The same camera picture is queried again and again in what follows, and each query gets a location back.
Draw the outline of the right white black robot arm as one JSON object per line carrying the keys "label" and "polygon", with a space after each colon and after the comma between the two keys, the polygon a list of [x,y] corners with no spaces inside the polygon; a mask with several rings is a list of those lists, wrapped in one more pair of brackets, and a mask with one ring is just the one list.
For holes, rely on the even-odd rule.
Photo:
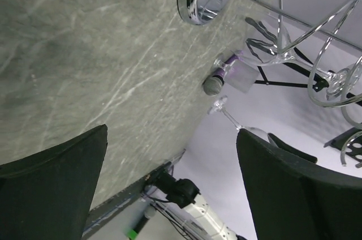
{"label": "right white black robot arm", "polygon": [[165,200],[156,199],[162,204],[174,203],[196,221],[191,229],[199,239],[244,239],[231,230],[212,210],[199,188],[189,179],[175,179],[166,170],[150,178],[149,184],[166,195]]}

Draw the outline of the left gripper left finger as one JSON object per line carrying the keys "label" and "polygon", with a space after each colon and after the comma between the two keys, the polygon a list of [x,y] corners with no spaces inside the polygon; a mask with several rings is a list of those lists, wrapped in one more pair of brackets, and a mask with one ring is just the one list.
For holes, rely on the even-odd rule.
{"label": "left gripper left finger", "polygon": [[1,239],[81,239],[107,126],[1,165]]}

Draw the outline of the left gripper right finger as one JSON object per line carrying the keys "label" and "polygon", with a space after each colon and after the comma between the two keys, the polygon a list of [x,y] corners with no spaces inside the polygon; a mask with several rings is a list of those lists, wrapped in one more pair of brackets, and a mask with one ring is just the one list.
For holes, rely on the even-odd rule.
{"label": "left gripper right finger", "polygon": [[242,129],[238,160],[258,239],[361,239],[361,178]]}

